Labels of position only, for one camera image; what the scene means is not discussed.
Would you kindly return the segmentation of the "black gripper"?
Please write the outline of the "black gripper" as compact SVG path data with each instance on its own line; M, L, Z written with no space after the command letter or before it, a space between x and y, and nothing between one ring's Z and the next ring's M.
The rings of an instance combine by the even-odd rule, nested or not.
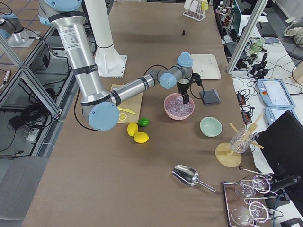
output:
M190 88L190 80L189 79L181 79L177 82L178 93L181 94L183 99L183 104L187 104L189 102L189 95L187 91Z

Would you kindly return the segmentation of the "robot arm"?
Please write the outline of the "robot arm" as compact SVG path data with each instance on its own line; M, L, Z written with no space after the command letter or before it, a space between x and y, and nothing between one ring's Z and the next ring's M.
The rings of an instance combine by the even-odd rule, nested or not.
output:
M192 74L193 60L183 52L169 70L154 70L121 87L107 91L101 75L125 66L113 46L106 4L103 0L41 0L42 24L57 29L82 93L82 113L98 131L112 129L118 122L121 102L160 84L169 89Z
M15 14L1 14L0 35L11 47L29 48L40 32L26 30Z

